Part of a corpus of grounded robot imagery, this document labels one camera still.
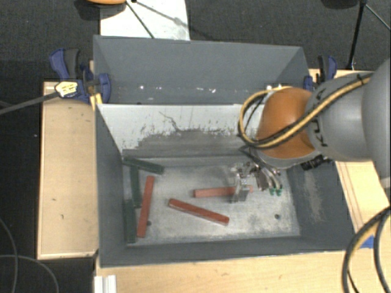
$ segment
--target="wooden platform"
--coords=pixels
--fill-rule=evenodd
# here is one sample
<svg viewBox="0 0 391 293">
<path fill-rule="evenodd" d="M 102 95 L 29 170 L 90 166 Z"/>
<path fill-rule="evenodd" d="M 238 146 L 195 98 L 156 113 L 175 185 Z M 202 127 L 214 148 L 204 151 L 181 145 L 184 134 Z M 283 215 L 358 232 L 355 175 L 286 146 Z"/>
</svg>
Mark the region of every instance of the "wooden platform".
<svg viewBox="0 0 391 293">
<path fill-rule="evenodd" d="M 44 93 L 53 91 L 45 83 Z M 93 256 L 98 248 L 92 108 L 54 99 L 42 112 L 38 259 Z M 355 229 L 386 207 L 371 162 L 337 163 Z M 391 282 L 389 224 L 381 241 L 382 265 Z M 117 292 L 342 292 L 344 252 L 311 253 L 157 266 L 101 269 L 117 276 Z M 369 249 L 352 261 L 360 292 L 381 292 Z"/>
</svg>

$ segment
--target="electrical wire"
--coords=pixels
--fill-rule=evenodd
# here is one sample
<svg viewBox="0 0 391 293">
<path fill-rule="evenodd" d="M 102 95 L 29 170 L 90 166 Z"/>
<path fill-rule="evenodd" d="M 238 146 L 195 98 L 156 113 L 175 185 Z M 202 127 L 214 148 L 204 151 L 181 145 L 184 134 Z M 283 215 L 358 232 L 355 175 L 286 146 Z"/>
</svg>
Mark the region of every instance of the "electrical wire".
<svg viewBox="0 0 391 293">
<path fill-rule="evenodd" d="M 389 30 L 391 31 L 391 27 L 384 21 L 379 14 L 377 14 L 368 4 L 365 4 L 365 7 Z"/>
<path fill-rule="evenodd" d="M 18 251 L 16 250 L 16 244 L 15 244 L 15 241 L 12 237 L 11 231 L 8 229 L 7 225 L 2 221 L 1 218 L 0 218 L 0 224 L 3 227 L 5 233 L 7 233 L 8 238 L 11 241 L 13 257 L 15 258 L 15 262 L 13 264 L 14 271 L 13 271 L 13 282 L 12 282 L 12 290 L 11 290 L 11 293 L 15 293 L 16 284 L 18 282 L 18 270 L 19 270 Z"/>
<path fill-rule="evenodd" d="M 386 293 L 391 293 L 391 291 L 390 291 L 389 285 L 387 284 L 386 278 L 384 276 L 384 273 L 383 273 L 383 270 L 381 267 L 380 250 L 379 249 L 380 249 L 380 236 L 381 236 L 383 227 L 389 217 L 390 217 L 390 209 L 388 210 L 386 215 L 384 215 L 381 218 L 379 225 L 378 225 L 378 229 L 376 230 L 375 238 L 373 240 L 373 254 L 375 257 L 376 272 L 378 273 L 378 277 L 379 277 L 380 283 L 383 287 L 383 290 Z"/>
<path fill-rule="evenodd" d="M 352 281 L 352 286 L 355 288 L 356 286 L 353 283 L 353 279 L 351 276 L 349 276 L 349 263 L 350 259 L 353 255 L 353 253 L 360 247 L 362 243 L 363 237 L 373 228 L 376 226 L 383 217 L 389 216 L 390 213 L 390 207 L 386 207 L 381 212 L 377 213 L 369 222 L 367 222 L 352 238 L 351 242 L 348 245 L 348 248 L 345 252 L 345 257 L 343 258 L 343 265 L 342 265 L 342 286 L 343 286 L 343 292 L 349 293 L 349 284 L 348 284 L 348 277 Z"/>
<path fill-rule="evenodd" d="M 15 263 L 14 263 L 14 276 L 13 276 L 13 283 L 12 283 L 11 293 L 15 293 L 15 291 L 16 291 L 16 284 L 18 283 L 19 259 L 30 261 L 30 262 L 33 262 L 33 263 L 38 264 L 41 267 L 43 267 L 49 273 L 50 277 L 53 279 L 54 285 L 56 286 L 56 293 L 59 293 L 60 292 L 59 283 L 58 283 L 57 278 L 54 275 L 53 271 L 51 271 L 50 268 L 48 266 L 46 266 L 44 263 L 40 262 L 39 260 L 37 260 L 35 258 L 19 255 L 18 251 L 16 249 L 15 240 L 13 239 L 11 231 L 8 229 L 7 225 L 3 222 L 3 220 L 1 218 L 0 218 L 0 224 L 3 227 L 4 231 L 7 233 L 8 237 L 10 239 L 10 242 L 12 244 L 12 250 L 13 250 L 13 254 L 0 255 L 0 259 L 14 258 L 14 260 L 15 260 Z"/>
<path fill-rule="evenodd" d="M 350 271 L 348 270 L 348 277 L 349 277 L 349 281 L 353 287 L 353 290 L 355 293 L 360 293 L 360 291 L 358 290 L 357 286 L 354 284 L 354 281 L 353 281 L 353 278 L 352 278 L 352 275 L 350 274 Z"/>
<path fill-rule="evenodd" d="M 0 258 L 12 258 L 12 257 L 15 257 L 15 255 L 0 255 Z M 44 268 L 48 272 L 50 277 L 53 279 L 54 285 L 56 286 L 56 293 L 60 292 L 60 287 L 59 287 L 59 283 L 57 281 L 57 278 L 54 275 L 53 271 L 51 271 L 48 266 L 46 266 L 44 263 L 40 262 L 39 260 L 37 260 L 35 258 L 28 257 L 28 256 L 18 255 L 18 259 L 24 259 L 25 261 L 33 262 L 34 264 L 37 264 L 37 265 L 41 266 L 42 268 Z"/>
<path fill-rule="evenodd" d="M 245 132 L 244 124 L 243 124 L 243 118 L 244 114 L 248 110 L 248 108 L 254 104 L 259 98 L 265 96 L 271 91 L 281 90 L 285 89 L 287 87 L 281 87 L 276 88 L 272 90 L 263 90 L 260 92 L 257 92 L 250 96 L 242 105 L 242 108 L 240 110 L 239 114 L 239 123 L 238 123 L 238 130 L 239 130 L 239 136 L 249 145 L 252 147 L 260 148 L 260 149 L 268 149 L 268 148 L 274 148 L 279 146 L 280 144 L 290 140 L 295 135 L 297 135 L 299 132 L 301 132 L 306 126 L 309 125 L 309 123 L 323 110 L 328 108 L 331 104 L 336 102 L 336 100 L 340 99 L 341 97 L 345 96 L 347 93 L 362 87 L 363 85 L 367 84 L 370 80 L 370 76 L 366 75 L 365 77 L 360 77 L 357 75 L 357 80 L 354 80 L 352 82 L 347 83 L 343 87 L 335 90 L 334 92 L 330 93 L 325 99 L 320 101 L 318 105 L 313 107 L 311 110 L 308 110 L 301 118 L 299 118 L 294 123 L 284 127 L 280 131 L 277 131 L 273 135 L 269 136 L 268 138 L 261 139 L 261 140 L 254 140 L 251 139 Z"/>
</svg>

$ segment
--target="black cable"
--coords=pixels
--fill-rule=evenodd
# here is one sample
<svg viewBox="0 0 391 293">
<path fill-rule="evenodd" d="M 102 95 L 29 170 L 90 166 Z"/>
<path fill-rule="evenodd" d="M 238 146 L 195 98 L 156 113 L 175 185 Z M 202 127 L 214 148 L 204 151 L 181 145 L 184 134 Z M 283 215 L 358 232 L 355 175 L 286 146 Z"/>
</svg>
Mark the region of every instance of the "black cable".
<svg viewBox="0 0 391 293">
<path fill-rule="evenodd" d="M 19 262 L 18 262 L 19 259 L 24 259 L 24 260 L 27 260 L 27 261 L 31 261 L 31 262 L 34 262 L 35 264 L 38 264 L 41 267 L 43 267 L 49 273 L 50 277 L 53 279 L 54 285 L 56 286 L 56 293 L 59 293 L 60 292 L 59 283 L 57 281 L 56 276 L 53 274 L 53 271 L 51 271 L 50 268 L 48 266 L 46 266 L 44 263 L 38 261 L 35 258 L 18 255 L 18 251 L 16 249 L 15 240 L 13 239 L 11 231 L 8 229 L 7 225 L 2 221 L 1 218 L 0 218 L 0 224 L 4 228 L 4 231 L 7 233 L 8 237 L 10 239 L 10 242 L 12 244 L 12 250 L 13 250 L 13 254 L 11 254 L 11 255 L 0 255 L 0 259 L 2 259 L 2 258 L 3 259 L 4 258 L 14 258 L 14 260 L 15 260 L 15 263 L 14 263 L 14 276 L 13 276 L 13 284 L 12 284 L 11 293 L 15 293 L 15 291 L 16 291 L 16 284 L 18 282 L 18 273 L 19 273 Z"/>
<path fill-rule="evenodd" d="M 257 105 L 256 105 L 256 106 L 254 107 L 254 109 L 251 111 L 251 113 L 250 113 L 250 115 L 249 115 L 249 119 L 247 120 L 247 123 L 246 123 L 246 125 L 245 125 L 245 127 L 244 127 L 244 131 L 247 130 L 247 127 L 248 127 L 248 125 L 249 125 L 249 123 L 250 123 L 251 117 L 254 115 L 254 113 L 255 113 L 255 111 L 258 109 L 259 105 L 262 104 L 264 98 L 265 98 L 265 97 L 262 96 L 262 97 L 259 99 Z"/>
<path fill-rule="evenodd" d="M 350 274 L 350 271 L 348 270 L 348 277 L 349 277 L 349 281 L 354 289 L 354 292 L 355 293 L 360 293 L 360 291 L 358 290 L 358 288 L 356 287 L 356 285 L 354 284 L 354 281 L 353 281 L 353 278 L 352 278 L 352 275 Z"/>
<path fill-rule="evenodd" d="M 48 101 L 50 99 L 58 98 L 59 94 L 57 92 L 50 93 L 49 95 L 40 96 L 39 98 L 35 98 L 26 102 L 22 102 L 19 104 L 11 105 L 9 107 L 6 107 L 5 109 L 0 110 L 0 115 L 6 114 L 9 112 L 13 112 L 18 109 L 22 109 L 24 107 L 32 106 L 38 103 L 42 103 L 45 101 Z"/>
<path fill-rule="evenodd" d="M 345 252 L 345 257 L 343 258 L 343 265 L 342 265 L 342 286 L 343 286 L 343 292 L 349 293 L 349 284 L 348 284 L 348 273 L 349 273 L 349 263 L 350 259 L 352 257 L 353 252 L 355 251 L 355 248 L 357 244 L 360 242 L 362 236 L 373 226 L 375 226 L 377 223 L 381 221 L 381 219 L 384 216 L 387 216 L 387 213 L 390 211 L 390 207 L 386 207 L 381 212 L 377 213 L 369 222 L 367 222 L 352 238 L 351 242 L 348 245 L 348 248 Z"/>
<path fill-rule="evenodd" d="M 12 257 L 15 257 L 15 255 L 0 255 L 0 259 L 1 258 L 12 258 Z M 53 279 L 54 285 L 56 286 L 56 293 L 60 292 L 59 282 L 57 281 L 57 278 L 54 275 L 53 271 L 51 271 L 48 266 L 46 266 L 44 263 L 40 262 L 39 260 L 37 260 L 35 258 L 28 257 L 28 256 L 18 255 L 18 259 L 24 259 L 25 261 L 33 262 L 34 264 L 37 264 L 37 265 L 41 266 L 42 268 L 44 268 L 48 272 L 50 277 Z"/>
<path fill-rule="evenodd" d="M 16 284 L 18 282 L 18 271 L 19 271 L 18 251 L 16 250 L 16 244 L 15 244 L 15 241 L 14 241 L 14 239 L 12 237 L 11 231 L 8 229 L 7 225 L 2 221 L 1 218 L 0 218 L 0 224 L 3 227 L 4 231 L 7 233 L 8 238 L 11 241 L 12 250 L 13 250 L 13 256 L 15 258 L 15 262 L 14 262 L 14 265 L 13 265 L 14 271 L 13 271 L 13 283 L 12 283 L 12 290 L 11 290 L 12 293 L 15 293 Z"/>
<path fill-rule="evenodd" d="M 365 7 L 389 30 L 391 31 L 391 27 L 384 21 L 379 14 L 377 14 L 368 4 Z"/>
<path fill-rule="evenodd" d="M 378 273 L 378 277 L 380 280 L 380 283 L 383 287 L 384 292 L 391 293 L 390 288 L 387 284 L 386 278 L 384 276 L 381 263 L 380 263 L 380 237 L 381 232 L 383 230 L 384 224 L 386 223 L 387 219 L 390 217 L 390 209 L 388 209 L 386 215 L 381 217 L 381 220 L 379 222 L 378 228 L 376 230 L 375 238 L 373 240 L 373 254 L 375 257 L 375 266 L 376 266 L 376 272 Z"/>
<path fill-rule="evenodd" d="M 152 39 L 155 39 L 155 37 L 152 35 L 152 33 L 150 32 L 150 30 L 148 29 L 147 25 L 145 25 L 145 23 L 142 21 L 142 19 L 139 17 L 139 15 L 136 13 L 136 11 L 133 10 L 133 8 L 131 7 L 131 5 L 129 4 L 129 2 L 127 1 L 126 2 L 126 5 L 129 7 L 129 9 L 133 12 L 134 16 L 138 19 L 138 21 L 140 22 L 140 24 L 142 25 L 142 27 L 144 27 L 145 31 L 148 33 L 148 35 L 152 38 Z"/>
</svg>

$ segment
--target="wooden stick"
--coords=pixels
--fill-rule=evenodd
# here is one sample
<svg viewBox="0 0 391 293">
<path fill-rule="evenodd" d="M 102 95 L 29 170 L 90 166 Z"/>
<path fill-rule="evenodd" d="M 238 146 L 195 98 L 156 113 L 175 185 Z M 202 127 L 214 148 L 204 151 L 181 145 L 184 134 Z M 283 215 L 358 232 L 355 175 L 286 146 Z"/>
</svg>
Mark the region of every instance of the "wooden stick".
<svg viewBox="0 0 391 293">
<path fill-rule="evenodd" d="M 187 214 L 191 214 L 206 220 L 210 220 L 211 222 L 219 223 L 221 225 L 228 225 L 230 218 L 218 214 L 217 212 L 209 211 L 205 208 L 199 208 L 198 206 L 182 202 L 180 200 L 176 200 L 174 198 L 171 198 L 169 200 L 169 207 L 176 209 L 181 212 L 185 212 Z"/>
<path fill-rule="evenodd" d="M 147 223 L 149 217 L 149 210 L 151 207 L 152 190 L 155 177 L 147 176 L 145 182 L 144 195 L 142 197 L 141 213 L 139 218 L 139 225 L 137 227 L 137 237 L 145 237 L 147 231 Z"/>
</svg>

